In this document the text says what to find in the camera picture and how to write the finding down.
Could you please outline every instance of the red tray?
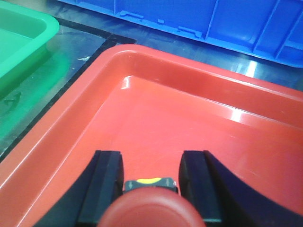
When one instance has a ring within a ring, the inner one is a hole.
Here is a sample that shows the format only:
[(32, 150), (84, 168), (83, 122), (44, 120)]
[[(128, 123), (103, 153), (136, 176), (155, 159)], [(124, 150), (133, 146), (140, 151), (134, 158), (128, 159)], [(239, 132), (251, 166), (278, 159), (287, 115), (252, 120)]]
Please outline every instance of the red tray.
[(210, 150), (240, 179), (303, 214), (303, 93), (139, 45), (102, 53), (0, 164), (2, 226), (35, 223), (96, 149), (125, 179), (171, 176)]

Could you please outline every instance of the metal table surface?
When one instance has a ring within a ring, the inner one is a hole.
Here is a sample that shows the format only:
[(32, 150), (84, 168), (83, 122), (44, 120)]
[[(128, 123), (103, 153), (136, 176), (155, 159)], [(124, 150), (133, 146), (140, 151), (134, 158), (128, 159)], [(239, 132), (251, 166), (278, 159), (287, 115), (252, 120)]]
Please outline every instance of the metal table surface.
[[(0, 100), (0, 157), (13, 149), (56, 101), (54, 97), (59, 98), (64, 92), (62, 88), (67, 89), (66, 84), (71, 84), (79, 76), (79, 69), (105, 43), (103, 37), (67, 26), (66, 22), (129, 37), (135, 39), (137, 44), (303, 91), (303, 69), (168, 34), (56, 0), (7, 1), (48, 13), (59, 20), (63, 19), (64, 23), (48, 43), (50, 57), (31, 72), (19, 87)], [(35, 94), (35, 86), (40, 86), (47, 78), (51, 78), (47, 82), (47, 92)], [(22, 103), (33, 95), (39, 96), (39, 100), (34, 101), (30, 108), (29, 105), (23, 107)], [(14, 111), (24, 115), (21, 118), (14, 115)], [(5, 130), (5, 124), (10, 125), (9, 131)]]

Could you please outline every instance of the plastic crate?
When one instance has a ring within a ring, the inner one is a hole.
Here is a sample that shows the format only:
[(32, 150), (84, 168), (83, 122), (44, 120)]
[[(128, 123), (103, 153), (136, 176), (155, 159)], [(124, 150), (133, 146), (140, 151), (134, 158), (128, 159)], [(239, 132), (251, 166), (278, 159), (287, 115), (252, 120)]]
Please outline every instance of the plastic crate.
[(303, 92), (144, 46), (112, 47), (1, 162), (1, 226), (33, 226), (98, 149), (121, 151), (125, 181), (178, 179), (183, 150), (209, 149), (303, 214), (302, 118)]
[(46, 54), (58, 30), (52, 16), (0, 0), (0, 98)]
[(59, 0), (303, 68), (302, 0)]

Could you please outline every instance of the blue crate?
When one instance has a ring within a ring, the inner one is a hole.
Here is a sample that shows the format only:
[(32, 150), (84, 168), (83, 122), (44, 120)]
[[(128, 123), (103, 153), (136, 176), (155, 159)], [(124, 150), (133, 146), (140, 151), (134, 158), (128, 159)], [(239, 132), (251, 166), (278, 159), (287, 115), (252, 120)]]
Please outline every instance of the blue crate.
[(303, 68), (303, 0), (60, 0)]

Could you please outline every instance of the yellow label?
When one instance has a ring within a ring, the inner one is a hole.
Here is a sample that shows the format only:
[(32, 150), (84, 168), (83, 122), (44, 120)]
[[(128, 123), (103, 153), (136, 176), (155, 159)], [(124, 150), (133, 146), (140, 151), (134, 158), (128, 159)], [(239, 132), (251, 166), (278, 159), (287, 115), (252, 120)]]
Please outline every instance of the yellow label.
[(151, 178), (151, 179), (138, 179), (137, 182), (143, 183), (143, 184), (152, 184), (160, 181), (162, 178), (156, 177), (156, 178)]

